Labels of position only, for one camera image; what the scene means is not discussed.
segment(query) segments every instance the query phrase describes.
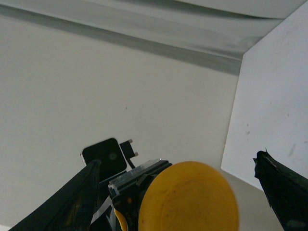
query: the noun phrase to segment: yellow lid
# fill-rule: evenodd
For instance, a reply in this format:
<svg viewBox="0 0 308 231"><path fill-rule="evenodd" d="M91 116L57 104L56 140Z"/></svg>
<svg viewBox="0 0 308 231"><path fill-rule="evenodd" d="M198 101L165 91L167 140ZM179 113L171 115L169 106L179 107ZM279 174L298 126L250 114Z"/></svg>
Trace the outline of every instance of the yellow lid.
<svg viewBox="0 0 308 231"><path fill-rule="evenodd" d="M234 194L224 177L199 162L161 172L139 212L139 231L238 231Z"/></svg>

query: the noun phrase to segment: white wall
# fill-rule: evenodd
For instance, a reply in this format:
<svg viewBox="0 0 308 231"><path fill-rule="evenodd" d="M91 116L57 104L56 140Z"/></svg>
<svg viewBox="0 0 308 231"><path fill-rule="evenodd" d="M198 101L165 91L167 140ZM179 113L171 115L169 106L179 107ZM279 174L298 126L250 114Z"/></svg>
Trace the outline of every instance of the white wall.
<svg viewBox="0 0 308 231"><path fill-rule="evenodd" d="M137 165L161 157L220 169L237 76L48 20L0 14L0 224L37 208L83 168L84 147L109 137L132 138ZM242 231L282 230L263 192L224 175Z"/></svg>
<svg viewBox="0 0 308 231"><path fill-rule="evenodd" d="M10 227L8 227L8 226L0 225L0 231L7 231L9 229L10 229Z"/></svg>

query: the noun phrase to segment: yellow disc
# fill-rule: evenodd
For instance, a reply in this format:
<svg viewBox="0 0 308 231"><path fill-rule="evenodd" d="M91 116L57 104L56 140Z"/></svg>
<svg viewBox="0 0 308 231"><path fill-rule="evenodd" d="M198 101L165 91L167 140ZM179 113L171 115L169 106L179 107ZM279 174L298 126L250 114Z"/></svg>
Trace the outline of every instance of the yellow disc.
<svg viewBox="0 0 308 231"><path fill-rule="evenodd" d="M182 162L161 172L139 212L139 231L238 231L231 187L212 167Z"/></svg>

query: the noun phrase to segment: black camera module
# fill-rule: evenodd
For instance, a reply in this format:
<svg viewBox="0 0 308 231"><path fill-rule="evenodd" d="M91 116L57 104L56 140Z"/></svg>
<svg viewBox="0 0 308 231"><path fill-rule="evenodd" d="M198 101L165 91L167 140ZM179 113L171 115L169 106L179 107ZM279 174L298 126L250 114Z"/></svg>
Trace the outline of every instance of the black camera module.
<svg viewBox="0 0 308 231"><path fill-rule="evenodd" d="M81 157L85 165L92 160L98 159L101 161L100 182L124 172L127 168L125 157L115 138L110 138L85 148L81 153Z"/></svg>

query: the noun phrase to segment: white panel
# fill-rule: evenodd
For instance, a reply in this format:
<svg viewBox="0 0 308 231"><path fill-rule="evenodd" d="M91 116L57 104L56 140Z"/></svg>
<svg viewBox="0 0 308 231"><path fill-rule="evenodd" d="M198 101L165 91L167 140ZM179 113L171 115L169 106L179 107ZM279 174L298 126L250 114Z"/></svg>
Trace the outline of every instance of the white panel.
<svg viewBox="0 0 308 231"><path fill-rule="evenodd" d="M265 150L308 178L308 2L243 58L221 168L261 188Z"/></svg>

